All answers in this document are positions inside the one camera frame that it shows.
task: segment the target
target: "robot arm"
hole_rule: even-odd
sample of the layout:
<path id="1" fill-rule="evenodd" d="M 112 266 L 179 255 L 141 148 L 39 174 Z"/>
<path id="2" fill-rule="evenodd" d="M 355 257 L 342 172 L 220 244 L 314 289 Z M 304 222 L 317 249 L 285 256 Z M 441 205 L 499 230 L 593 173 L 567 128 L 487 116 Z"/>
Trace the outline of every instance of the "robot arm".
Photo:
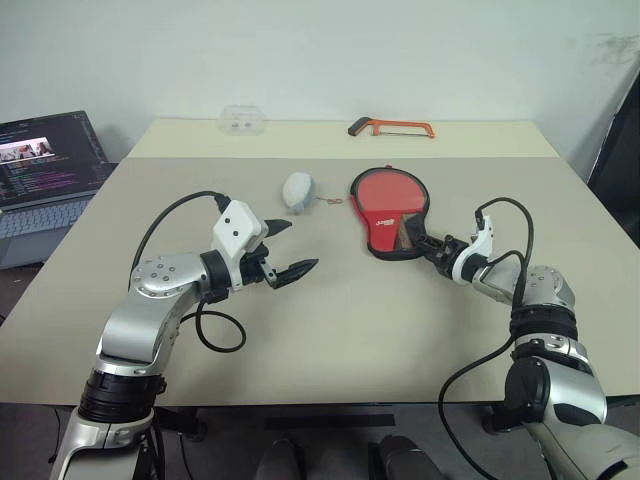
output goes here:
<path id="1" fill-rule="evenodd" d="M 229 291 L 263 279 L 279 288 L 316 265 L 314 259 L 284 272 L 269 267 L 262 240 L 289 226 L 284 220 L 260 220 L 245 203 L 231 201 L 213 228 L 211 251 L 149 258 L 133 269 L 129 292 L 103 330 L 52 480 L 89 478 L 87 471 L 97 479 L 131 478 L 136 447 L 148 435 L 156 396 L 166 388 L 162 374 L 187 310 L 198 302 L 224 300 Z M 104 451 L 112 453 L 84 455 Z"/>
<path id="2" fill-rule="evenodd" d="M 442 275 L 512 305 L 520 265 L 509 259 L 489 264 L 493 225 L 488 216 L 482 220 L 471 245 L 451 236 L 440 241 L 413 225 L 414 245 Z M 501 414 L 525 426 L 561 479 L 638 478 L 640 439 L 603 425 L 606 397 L 578 341 L 574 303 L 556 269 L 528 269 L 522 306 L 511 312 L 514 362 Z"/>

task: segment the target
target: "white wall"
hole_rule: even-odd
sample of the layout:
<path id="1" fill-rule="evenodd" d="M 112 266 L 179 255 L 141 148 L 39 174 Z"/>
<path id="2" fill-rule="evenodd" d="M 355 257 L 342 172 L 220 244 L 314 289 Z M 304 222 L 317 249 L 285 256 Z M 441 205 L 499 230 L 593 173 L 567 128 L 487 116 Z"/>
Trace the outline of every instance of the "white wall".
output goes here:
<path id="1" fill-rule="evenodd" d="M 584 175 L 637 68 L 639 9 L 0 0 L 0 121 L 85 109 L 119 160 L 153 117 L 216 117 L 226 104 L 272 119 L 532 119 Z"/>

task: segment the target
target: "laptop keyboard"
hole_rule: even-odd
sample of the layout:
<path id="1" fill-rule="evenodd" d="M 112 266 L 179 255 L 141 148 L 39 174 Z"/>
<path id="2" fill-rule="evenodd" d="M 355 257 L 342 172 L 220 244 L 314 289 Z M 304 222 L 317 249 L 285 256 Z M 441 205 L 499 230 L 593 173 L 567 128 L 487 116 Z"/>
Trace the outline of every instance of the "laptop keyboard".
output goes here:
<path id="1" fill-rule="evenodd" d="M 89 199 L 7 212 L 0 217 L 0 238 L 42 232 L 73 225 Z"/>

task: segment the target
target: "laptop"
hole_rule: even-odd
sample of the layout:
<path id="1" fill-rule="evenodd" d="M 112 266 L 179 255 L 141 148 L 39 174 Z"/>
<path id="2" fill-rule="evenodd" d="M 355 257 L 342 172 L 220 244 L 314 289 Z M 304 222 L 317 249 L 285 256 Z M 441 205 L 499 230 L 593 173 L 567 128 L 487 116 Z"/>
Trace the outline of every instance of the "laptop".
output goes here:
<path id="1" fill-rule="evenodd" d="M 111 171 L 86 112 L 0 124 L 0 269 L 49 258 Z"/>

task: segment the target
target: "white mouse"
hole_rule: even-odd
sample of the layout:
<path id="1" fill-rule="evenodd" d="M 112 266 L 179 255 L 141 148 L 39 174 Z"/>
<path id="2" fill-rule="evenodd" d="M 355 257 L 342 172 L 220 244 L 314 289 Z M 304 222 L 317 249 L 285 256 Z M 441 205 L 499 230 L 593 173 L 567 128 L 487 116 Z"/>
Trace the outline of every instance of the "white mouse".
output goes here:
<path id="1" fill-rule="evenodd" d="M 307 208 L 315 197 L 313 177 L 305 172 L 295 172 L 287 177 L 282 187 L 282 199 L 294 214 Z"/>

